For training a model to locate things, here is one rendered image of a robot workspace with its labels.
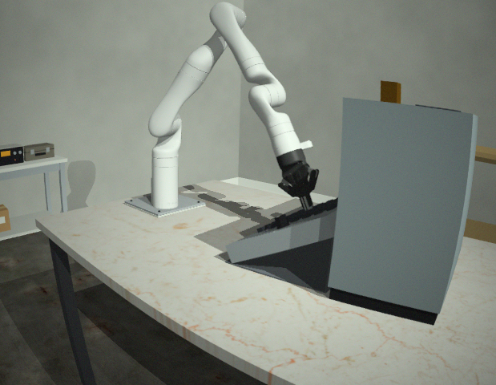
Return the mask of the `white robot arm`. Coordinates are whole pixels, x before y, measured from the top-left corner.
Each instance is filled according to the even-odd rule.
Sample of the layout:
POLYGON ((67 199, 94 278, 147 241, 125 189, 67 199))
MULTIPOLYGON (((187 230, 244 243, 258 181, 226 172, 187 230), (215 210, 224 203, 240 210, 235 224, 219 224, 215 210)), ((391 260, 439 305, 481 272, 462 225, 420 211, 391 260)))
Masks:
POLYGON ((259 84, 251 88, 248 100, 267 129, 276 158, 313 146, 310 140, 300 143, 288 115, 272 109, 284 104, 285 90, 242 32, 246 14, 231 3, 219 2, 212 7, 210 20, 216 32, 187 57, 148 122, 149 132, 158 137, 152 149, 153 183, 151 178, 151 204, 157 209, 178 206, 178 153, 182 132, 178 111, 201 87, 227 46, 245 79, 259 84))

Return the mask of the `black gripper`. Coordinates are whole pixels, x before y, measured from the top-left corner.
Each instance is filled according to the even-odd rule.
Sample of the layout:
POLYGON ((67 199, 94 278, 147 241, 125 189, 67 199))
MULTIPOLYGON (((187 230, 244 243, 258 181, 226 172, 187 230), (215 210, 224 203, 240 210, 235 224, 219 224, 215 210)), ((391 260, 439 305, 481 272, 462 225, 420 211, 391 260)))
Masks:
POLYGON ((299 197, 304 210, 312 209, 310 193, 315 189, 319 170, 309 167, 302 148, 286 152, 276 159, 283 177, 278 186, 291 197, 299 197))

